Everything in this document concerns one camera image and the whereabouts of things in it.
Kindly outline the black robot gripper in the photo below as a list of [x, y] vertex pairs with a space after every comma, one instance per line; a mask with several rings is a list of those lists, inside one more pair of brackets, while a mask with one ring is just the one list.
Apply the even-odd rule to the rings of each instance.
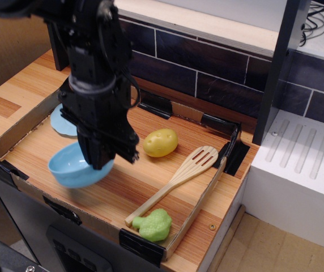
[[96, 170], [116, 155], [130, 163], [139, 158], [139, 137], [127, 119], [129, 109], [139, 103], [138, 98], [132, 101], [131, 87], [138, 87], [131, 75], [114, 76], [105, 84], [70, 75], [60, 88], [61, 115], [76, 126], [84, 159]]

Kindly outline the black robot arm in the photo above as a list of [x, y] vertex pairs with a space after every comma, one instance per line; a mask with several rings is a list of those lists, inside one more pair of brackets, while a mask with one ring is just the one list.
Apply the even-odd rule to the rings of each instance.
[[68, 83], [58, 98], [61, 115], [76, 126], [86, 162], [101, 169], [116, 155], [133, 163], [139, 137], [127, 120], [138, 105], [128, 64], [131, 43], [113, 1], [0, 1], [0, 18], [36, 15], [51, 24], [64, 47]]

